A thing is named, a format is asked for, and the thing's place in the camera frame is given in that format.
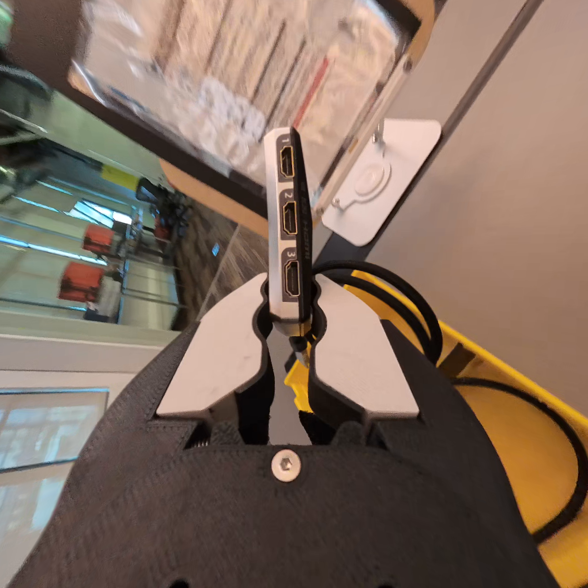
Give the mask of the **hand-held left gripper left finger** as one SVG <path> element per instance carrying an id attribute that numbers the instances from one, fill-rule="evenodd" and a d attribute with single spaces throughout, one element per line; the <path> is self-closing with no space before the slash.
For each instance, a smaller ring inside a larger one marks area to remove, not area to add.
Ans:
<path id="1" fill-rule="evenodd" d="M 214 305 L 198 323 L 156 415 L 208 428 L 231 423 L 248 445 L 267 445 L 275 375 L 267 338 L 273 327 L 268 274 Z"/>

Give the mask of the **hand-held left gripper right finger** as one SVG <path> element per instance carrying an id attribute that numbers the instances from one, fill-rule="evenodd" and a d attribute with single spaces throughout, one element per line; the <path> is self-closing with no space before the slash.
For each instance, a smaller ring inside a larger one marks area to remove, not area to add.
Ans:
<path id="1" fill-rule="evenodd" d="M 316 277 L 307 395 L 332 429 L 414 420 L 420 410 L 375 311 L 327 277 Z"/>

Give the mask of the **yellow plastic bin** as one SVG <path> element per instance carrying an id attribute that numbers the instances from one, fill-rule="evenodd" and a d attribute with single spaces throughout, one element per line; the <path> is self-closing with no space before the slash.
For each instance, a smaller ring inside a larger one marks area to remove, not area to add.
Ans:
<path id="1" fill-rule="evenodd" d="M 518 509 L 560 587 L 587 587 L 587 417 L 489 351 L 438 321 L 417 290 L 367 262 L 328 262 L 313 270 L 354 294 L 401 331 L 473 410 L 504 466 Z M 305 352 L 286 364 L 303 425 L 317 439 L 332 429 L 307 395 L 313 330 Z M 476 358 L 450 377 L 439 364 L 457 342 Z"/>

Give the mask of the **red storage box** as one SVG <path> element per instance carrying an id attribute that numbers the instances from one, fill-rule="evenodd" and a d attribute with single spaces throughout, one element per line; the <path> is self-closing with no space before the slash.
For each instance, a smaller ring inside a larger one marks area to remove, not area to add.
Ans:
<path id="1" fill-rule="evenodd" d="M 110 255 L 115 232 L 109 228 L 89 224 L 82 239 L 82 249 L 93 254 Z"/>
<path id="2" fill-rule="evenodd" d="M 57 297 L 79 303 L 94 303 L 99 296 L 105 270 L 98 266 L 70 262 L 64 269 Z"/>

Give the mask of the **large glass window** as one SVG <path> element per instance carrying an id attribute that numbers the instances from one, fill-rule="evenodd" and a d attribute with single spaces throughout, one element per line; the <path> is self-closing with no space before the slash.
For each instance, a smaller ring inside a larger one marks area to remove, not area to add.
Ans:
<path id="1" fill-rule="evenodd" d="M 1 471 L 75 460 L 108 400 L 107 387 L 2 388 Z"/>

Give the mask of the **white plate with round disc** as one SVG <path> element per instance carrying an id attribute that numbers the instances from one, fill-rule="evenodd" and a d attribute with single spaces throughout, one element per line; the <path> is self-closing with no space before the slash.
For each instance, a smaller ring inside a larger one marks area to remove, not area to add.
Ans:
<path id="1" fill-rule="evenodd" d="M 354 246 L 373 240 L 442 135 L 434 119 L 385 119 L 322 215 L 322 224 Z"/>

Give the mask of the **laminated instruction sheet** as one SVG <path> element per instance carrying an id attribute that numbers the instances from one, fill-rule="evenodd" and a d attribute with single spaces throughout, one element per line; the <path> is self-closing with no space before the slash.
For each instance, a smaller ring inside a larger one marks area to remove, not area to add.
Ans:
<path id="1" fill-rule="evenodd" d="M 72 85 L 260 185 L 264 136 L 295 128 L 312 189 L 409 40 L 376 1 L 82 1 L 79 25 Z"/>

